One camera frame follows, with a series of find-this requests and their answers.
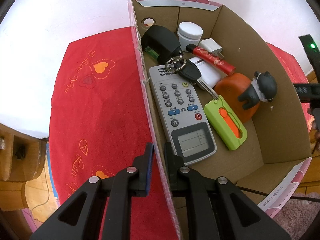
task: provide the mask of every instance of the remote control screen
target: remote control screen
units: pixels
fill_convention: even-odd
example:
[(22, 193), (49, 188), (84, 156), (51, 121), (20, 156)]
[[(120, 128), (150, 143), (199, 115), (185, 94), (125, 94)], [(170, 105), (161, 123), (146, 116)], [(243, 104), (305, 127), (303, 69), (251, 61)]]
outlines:
[(203, 129), (178, 136), (178, 141), (184, 157), (202, 152), (209, 148)]

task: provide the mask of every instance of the green plastic toy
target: green plastic toy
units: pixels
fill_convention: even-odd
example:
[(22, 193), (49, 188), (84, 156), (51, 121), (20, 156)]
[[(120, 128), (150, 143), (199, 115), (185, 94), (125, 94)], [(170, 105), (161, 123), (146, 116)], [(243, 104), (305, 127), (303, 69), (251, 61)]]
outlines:
[(246, 128), (222, 96), (207, 103), (204, 113), (229, 150), (238, 149), (248, 137)]

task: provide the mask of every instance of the metal screw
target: metal screw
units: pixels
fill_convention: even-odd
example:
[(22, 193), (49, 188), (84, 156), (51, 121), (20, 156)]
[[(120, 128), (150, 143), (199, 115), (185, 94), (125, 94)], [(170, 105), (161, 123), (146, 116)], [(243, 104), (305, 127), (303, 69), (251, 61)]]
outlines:
[(134, 172), (136, 172), (136, 171), (137, 171), (137, 168), (136, 168), (136, 167), (131, 166), (131, 167), (128, 167), (128, 168), (127, 168), (127, 172), (129, 172), (129, 173), (134, 173)]
[(97, 176), (92, 176), (89, 178), (90, 183), (97, 183), (99, 181), (99, 177)]
[(180, 167), (179, 169), (182, 173), (188, 173), (190, 171), (190, 169), (186, 166)]
[(228, 183), (228, 179), (226, 177), (219, 177), (218, 178), (218, 182), (220, 184), (227, 184)]

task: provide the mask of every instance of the orange slider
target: orange slider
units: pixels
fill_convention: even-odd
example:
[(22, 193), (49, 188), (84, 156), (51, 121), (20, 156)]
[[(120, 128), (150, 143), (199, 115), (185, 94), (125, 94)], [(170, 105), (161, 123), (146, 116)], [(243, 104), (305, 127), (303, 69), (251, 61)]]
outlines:
[(227, 123), (230, 129), (233, 131), (237, 138), (240, 138), (240, 131), (238, 127), (235, 125), (233, 120), (228, 115), (228, 112), (224, 108), (219, 109), (219, 114), (223, 117), (223, 120)]

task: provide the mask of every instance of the figurine's head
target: figurine's head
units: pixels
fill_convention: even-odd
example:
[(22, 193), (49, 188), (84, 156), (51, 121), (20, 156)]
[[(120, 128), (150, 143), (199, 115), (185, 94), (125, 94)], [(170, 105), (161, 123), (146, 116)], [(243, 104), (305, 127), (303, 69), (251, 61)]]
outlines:
[(276, 96), (278, 91), (275, 78), (271, 76), (271, 74), (268, 71), (266, 71), (265, 73), (260, 73), (259, 71), (256, 71), (254, 73), (254, 76), (256, 78), (256, 82), (261, 93), (264, 95), (266, 100), (272, 102), (273, 98)]

